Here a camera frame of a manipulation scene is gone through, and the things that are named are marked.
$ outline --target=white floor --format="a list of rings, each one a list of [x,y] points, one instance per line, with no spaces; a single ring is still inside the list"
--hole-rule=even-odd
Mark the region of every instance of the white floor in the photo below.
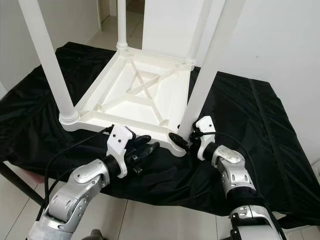
[[[117,19],[107,18],[102,29],[88,45],[116,50]],[[128,45],[141,49],[142,33],[143,15],[128,12]],[[34,183],[18,167],[10,167],[44,195],[43,184]],[[0,175],[0,240],[24,240],[38,210],[33,200]],[[220,240],[229,237],[231,229],[228,217],[179,206],[153,206],[101,193],[90,203],[72,239],[80,240],[94,228],[100,229],[108,240]],[[287,233],[287,237],[289,240],[316,240],[320,239],[320,229],[306,227]]]

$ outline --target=black cloth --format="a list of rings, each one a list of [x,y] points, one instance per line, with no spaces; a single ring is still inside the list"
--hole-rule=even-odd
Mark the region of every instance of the black cloth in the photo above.
[[[114,51],[67,43],[56,56],[67,88],[76,104]],[[191,72],[189,94],[200,69]],[[41,66],[35,68],[0,102],[0,155],[23,169],[44,174],[48,160],[58,151],[93,132],[63,130],[59,111]],[[232,135],[249,151],[257,172],[253,179],[272,211],[290,221],[320,225],[320,186],[302,150],[286,112],[270,84],[219,72],[200,117],[212,117],[217,131]],[[67,169],[104,156],[106,135],[86,142],[59,157],[50,168],[53,178]],[[217,135],[216,142],[239,151],[231,139]],[[253,176],[252,166],[246,167]],[[231,211],[220,173],[191,154],[175,157],[159,149],[137,177],[130,172],[102,192],[153,205],[184,206],[220,216]]]

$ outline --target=white wall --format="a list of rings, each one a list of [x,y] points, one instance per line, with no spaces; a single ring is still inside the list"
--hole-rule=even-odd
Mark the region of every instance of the white wall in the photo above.
[[[177,6],[174,2],[178,1],[164,1],[161,6],[159,2],[146,1],[143,48],[185,56],[195,27],[190,21],[197,19],[202,0],[184,0],[187,6]],[[205,57],[223,2],[213,1],[198,65]],[[320,158],[319,9],[319,0],[247,0],[220,66],[223,72],[271,84],[311,163]]]
[[[221,71],[270,82],[311,163],[320,158],[320,1],[247,0]]]
[[[38,0],[53,47],[86,43],[98,30],[95,0]],[[40,64],[18,0],[0,0],[0,81],[9,91]]]

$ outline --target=white plastic bracket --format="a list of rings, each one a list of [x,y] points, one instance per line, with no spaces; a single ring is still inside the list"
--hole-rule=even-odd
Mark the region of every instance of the white plastic bracket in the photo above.
[[[125,163],[125,147],[128,141],[132,138],[132,132],[130,132],[125,126],[115,125],[106,143],[108,148],[106,155],[112,155],[119,164],[121,173],[118,175],[118,178],[120,179],[124,178],[128,173]]]
[[[195,123],[195,126],[199,128],[202,133],[215,132],[215,127],[210,116],[204,116]],[[205,160],[203,157],[204,151],[210,142],[215,142],[215,135],[203,135],[200,137],[201,145],[197,154],[198,159]]]

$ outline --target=black robotic finger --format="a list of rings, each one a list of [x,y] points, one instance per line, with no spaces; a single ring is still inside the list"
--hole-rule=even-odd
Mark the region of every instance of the black robotic finger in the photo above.
[[[176,133],[169,132],[169,138],[180,148],[184,149],[186,152],[190,150],[190,146],[186,140]]]
[[[159,142],[155,142],[153,144],[144,144],[138,149],[134,149],[135,151],[133,151],[131,155],[127,155],[124,158],[124,161],[139,176],[143,171],[143,169],[141,168],[141,164],[143,164],[143,161],[155,150],[157,150],[159,146]]]
[[[126,152],[124,154],[124,157],[132,155],[137,148],[144,146],[148,142],[150,142],[151,136],[149,135],[142,135],[139,136],[133,140],[130,140],[126,145]]]

